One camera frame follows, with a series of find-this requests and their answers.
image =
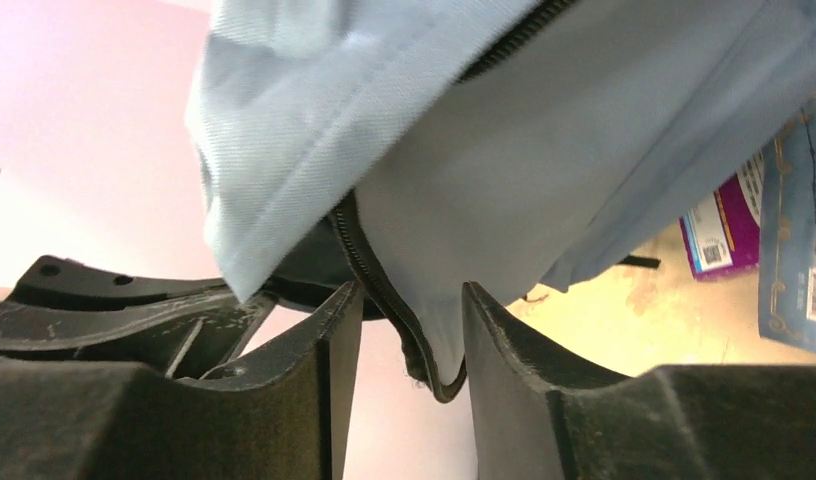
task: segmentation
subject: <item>black mechanical bracket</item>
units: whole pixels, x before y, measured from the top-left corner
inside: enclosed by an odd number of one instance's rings
[[[463,292],[481,480],[816,479],[816,367],[628,378]]]
[[[342,478],[362,290],[240,357],[275,304],[41,258],[0,303],[0,480]]]

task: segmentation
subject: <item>blue package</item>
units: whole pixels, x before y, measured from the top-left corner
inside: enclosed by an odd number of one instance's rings
[[[762,152],[759,332],[816,353],[816,97]]]

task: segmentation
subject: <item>zipper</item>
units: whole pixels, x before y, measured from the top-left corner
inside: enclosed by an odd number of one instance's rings
[[[364,286],[369,298],[399,333],[408,373],[414,379],[425,383],[437,401],[441,403],[452,401],[461,391],[467,378],[465,362],[462,360],[461,369],[455,381],[450,385],[441,384],[434,353],[423,334],[417,316],[388,280],[384,268],[376,258],[375,252],[361,229],[355,192],[350,191],[329,216],[346,254],[349,267]]]
[[[467,82],[496,67],[529,43],[544,27],[579,0],[544,0],[473,62],[458,83]]]

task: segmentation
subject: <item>white surface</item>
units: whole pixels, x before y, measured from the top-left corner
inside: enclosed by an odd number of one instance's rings
[[[183,126],[207,15],[157,0],[0,0],[0,286],[39,255],[203,278],[198,163]],[[257,341],[300,320],[280,310]],[[398,335],[366,324],[346,480],[475,480],[467,389],[439,405]]]

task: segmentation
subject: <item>white wall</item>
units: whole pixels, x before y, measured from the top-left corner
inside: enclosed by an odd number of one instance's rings
[[[0,287],[43,254],[217,275],[183,126],[206,31],[204,12],[157,0],[0,0]],[[300,317],[272,315],[257,340]],[[387,322],[364,326],[345,478],[475,480],[466,390],[438,405],[403,362]]]

